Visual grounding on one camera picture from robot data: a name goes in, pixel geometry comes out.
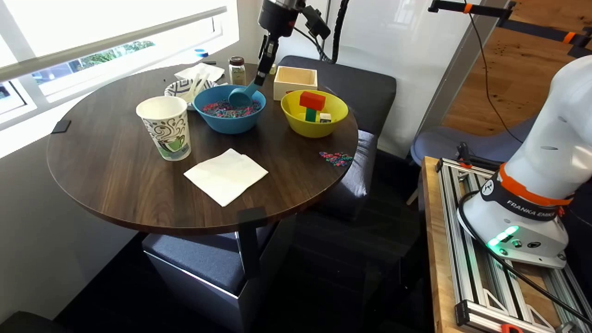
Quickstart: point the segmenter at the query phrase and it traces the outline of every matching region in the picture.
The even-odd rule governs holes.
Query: round table
[[[64,116],[71,121],[66,132],[50,136],[51,174],[89,212],[142,232],[234,232],[243,222],[253,222],[237,218],[240,212],[259,209],[250,226],[277,222],[317,202],[348,170],[333,166],[318,153],[354,155],[358,127],[353,113],[327,137],[302,137],[290,129],[279,101],[273,100],[273,76],[260,89],[267,104],[253,129],[240,135],[220,134],[197,112],[189,111],[190,156],[177,162],[164,160],[136,115],[136,105],[162,95],[176,80],[173,74],[185,67],[138,73],[100,88]],[[255,71],[255,65],[247,65],[247,78],[252,79]],[[229,148],[246,154],[269,173],[221,207],[183,173]]]

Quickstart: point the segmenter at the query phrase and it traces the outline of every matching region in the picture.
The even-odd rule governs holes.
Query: colorful beads
[[[321,155],[321,157],[324,158],[325,161],[330,162],[336,167],[347,167],[352,163],[353,160],[353,157],[349,156],[346,153],[329,154],[325,152],[319,152],[318,154]]]
[[[258,101],[253,101],[253,105],[250,107],[235,108],[228,102],[228,100],[221,100],[216,103],[207,104],[201,109],[201,111],[209,116],[219,118],[239,118],[249,116],[257,112],[260,108],[261,103]]]

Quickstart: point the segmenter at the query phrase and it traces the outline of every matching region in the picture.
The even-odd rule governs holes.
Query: blue scoop
[[[228,96],[228,102],[233,107],[249,107],[253,104],[253,94],[259,87],[252,81],[246,88],[236,88]]]

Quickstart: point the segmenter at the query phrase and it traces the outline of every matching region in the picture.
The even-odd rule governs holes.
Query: white napkin
[[[226,207],[266,174],[267,170],[232,148],[184,173],[222,207]]]
[[[197,73],[200,71],[202,75],[209,73],[210,76],[208,77],[208,79],[213,82],[218,81],[222,77],[222,74],[224,74],[224,69],[200,62],[199,64],[193,67],[185,68],[184,70],[176,73],[175,77],[178,80],[193,80]]]

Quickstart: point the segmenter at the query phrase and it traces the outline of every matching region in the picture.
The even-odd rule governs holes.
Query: paper cup
[[[138,104],[142,119],[160,155],[167,161],[180,161],[191,153],[187,102],[180,97],[158,96]]]

